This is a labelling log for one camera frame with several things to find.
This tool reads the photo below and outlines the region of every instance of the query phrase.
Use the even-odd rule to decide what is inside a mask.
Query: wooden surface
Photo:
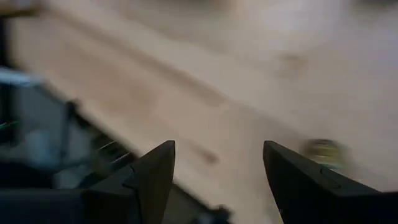
[[[277,223],[262,142],[330,138],[396,190],[396,6],[344,0],[48,0],[16,60],[139,154],[177,141],[175,181],[236,223]]]

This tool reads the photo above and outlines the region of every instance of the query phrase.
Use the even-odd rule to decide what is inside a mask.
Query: small object
[[[332,170],[344,168],[343,147],[329,139],[309,140],[304,156]]]

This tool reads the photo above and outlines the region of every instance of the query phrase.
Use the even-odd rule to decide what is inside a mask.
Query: black plastic part
[[[131,168],[134,175],[123,186],[138,192],[144,223],[161,223],[172,188],[175,141],[166,141],[137,160]]]
[[[273,141],[263,160],[284,223],[397,222],[397,192],[378,192]]]
[[[167,141],[90,189],[0,190],[0,222],[161,224],[174,161]]]

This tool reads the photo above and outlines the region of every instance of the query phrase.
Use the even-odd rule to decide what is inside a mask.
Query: wooden table
[[[336,139],[352,177],[396,189],[395,8],[234,2],[48,0],[14,58],[136,153],[175,139],[176,183],[236,223],[279,220],[266,139]]]

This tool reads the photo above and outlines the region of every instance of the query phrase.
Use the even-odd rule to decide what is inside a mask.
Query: wood grain
[[[236,223],[277,217],[265,139],[295,150],[336,139],[353,178],[398,189],[395,4],[45,3],[42,17],[15,22],[16,60],[139,154],[175,139],[175,181]]]

